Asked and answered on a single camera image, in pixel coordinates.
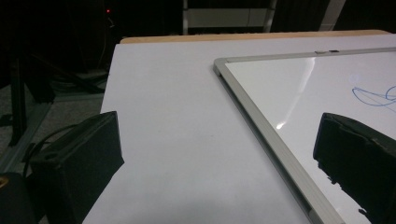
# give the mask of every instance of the wooden edge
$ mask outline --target wooden edge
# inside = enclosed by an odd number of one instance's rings
[[[237,35],[167,35],[167,36],[142,36],[127,37],[121,44],[158,43],[158,42],[191,42],[215,40],[249,40],[249,39],[275,39],[293,37],[329,37],[353,35],[389,35],[382,30],[357,30],[357,31],[324,31],[324,32],[296,32],[296,33],[265,33],[265,34],[237,34]]]

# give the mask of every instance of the blue scribble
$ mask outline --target blue scribble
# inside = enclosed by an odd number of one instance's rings
[[[358,100],[366,105],[388,106],[396,104],[396,95],[392,94],[392,92],[396,93],[396,86],[389,88],[385,94],[366,91],[359,87],[353,88],[352,92]]]

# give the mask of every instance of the whiteboard frame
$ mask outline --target whiteboard frame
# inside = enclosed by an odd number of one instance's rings
[[[265,145],[263,148],[272,159],[274,166],[282,175],[290,191],[312,223],[343,224],[345,221],[336,212],[304,167],[298,162],[260,109],[250,99],[226,64],[390,51],[396,51],[396,48],[326,50],[293,54],[219,58],[214,61],[213,69],[215,73],[219,76],[222,84],[233,98],[236,106],[255,133],[259,142]]]

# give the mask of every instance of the whiteboard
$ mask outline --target whiteboard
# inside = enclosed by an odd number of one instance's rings
[[[275,152],[280,148],[279,157],[286,153],[280,159],[289,163],[295,158],[304,168],[299,173],[294,166],[289,167],[302,191],[310,194],[311,186],[305,182],[313,181],[345,223],[370,223],[359,213],[361,207],[318,168],[313,150],[324,112],[358,120],[396,139],[394,50],[219,59],[215,70],[228,82],[271,148]],[[292,155],[282,151],[284,145]],[[319,203],[319,216],[326,213],[320,207],[321,203],[326,204],[320,193],[319,199],[310,196],[307,195],[308,201],[313,207]]]

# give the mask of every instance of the white table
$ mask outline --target white table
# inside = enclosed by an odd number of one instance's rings
[[[125,164],[84,223],[307,223],[213,61],[389,43],[393,35],[117,45],[102,112],[118,111]]]

